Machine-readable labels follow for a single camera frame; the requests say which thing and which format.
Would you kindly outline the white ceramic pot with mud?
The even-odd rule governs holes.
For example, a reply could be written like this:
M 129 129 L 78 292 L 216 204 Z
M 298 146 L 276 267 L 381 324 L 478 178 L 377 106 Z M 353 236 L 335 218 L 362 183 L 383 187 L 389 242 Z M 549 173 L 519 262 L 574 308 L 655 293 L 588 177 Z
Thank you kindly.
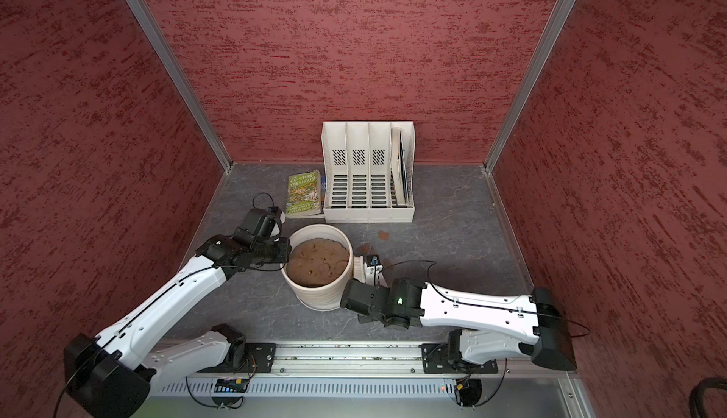
M 318 312 L 338 309 L 353 278 L 353 249 L 348 237 L 327 224 L 299 229 L 290 237 L 291 254 L 282 274 L 303 306 Z

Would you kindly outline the blue white scrub brush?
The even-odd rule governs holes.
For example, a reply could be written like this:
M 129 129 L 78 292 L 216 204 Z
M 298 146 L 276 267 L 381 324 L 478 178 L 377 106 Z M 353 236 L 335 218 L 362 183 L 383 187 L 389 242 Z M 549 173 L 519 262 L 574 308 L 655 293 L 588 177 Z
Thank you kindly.
M 353 278 L 363 284 L 367 282 L 367 264 L 365 264 L 365 257 L 357 256 L 353 259 Z

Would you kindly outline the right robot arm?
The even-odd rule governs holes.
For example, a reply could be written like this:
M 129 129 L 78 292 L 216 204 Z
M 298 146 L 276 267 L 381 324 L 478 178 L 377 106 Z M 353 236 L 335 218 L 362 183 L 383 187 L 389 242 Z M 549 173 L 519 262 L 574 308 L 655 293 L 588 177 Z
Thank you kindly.
M 548 289 L 528 295 L 491 296 L 398 278 L 389 287 L 348 281 L 340 306 L 360 323 L 451 327 L 445 348 L 456 370 L 496 359 L 527 357 L 541 368 L 574 372 L 577 361 L 569 323 Z

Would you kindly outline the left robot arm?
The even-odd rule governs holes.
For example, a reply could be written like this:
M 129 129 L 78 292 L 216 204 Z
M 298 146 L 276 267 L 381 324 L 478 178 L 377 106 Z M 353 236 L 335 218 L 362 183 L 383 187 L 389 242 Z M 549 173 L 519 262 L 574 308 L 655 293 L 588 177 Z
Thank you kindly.
M 245 336 L 228 324 L 157 350 L 157 343 L 198 302 L 234 275 L 276 272 L 291 253 L 283 211 L 253 208 L 230 236 L 212 236 L 150 298 L 93 338 L 64 348 L 62 394 L 93 417 L 130 417 L 154 391 L 207 368 L 240 372 L 254 366 Z

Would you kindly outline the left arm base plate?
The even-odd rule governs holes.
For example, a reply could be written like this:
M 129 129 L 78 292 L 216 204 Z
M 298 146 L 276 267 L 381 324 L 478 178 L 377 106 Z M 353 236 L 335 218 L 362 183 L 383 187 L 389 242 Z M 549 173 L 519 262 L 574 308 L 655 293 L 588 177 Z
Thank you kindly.
M 200 374 L 270 374 L 278 346 L 272 342 L 234 343 L 216 366 Z

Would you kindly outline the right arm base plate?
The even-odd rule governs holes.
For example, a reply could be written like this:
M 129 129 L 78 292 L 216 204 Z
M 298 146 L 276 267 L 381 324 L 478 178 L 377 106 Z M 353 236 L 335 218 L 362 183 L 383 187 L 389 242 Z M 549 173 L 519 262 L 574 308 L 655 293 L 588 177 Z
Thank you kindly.
M 422 369 L 425 374 L 498 374 L 495 360 L 474 365 L 460 359 L 449 359 L 446 343 L 424 343 L 420 346 Z

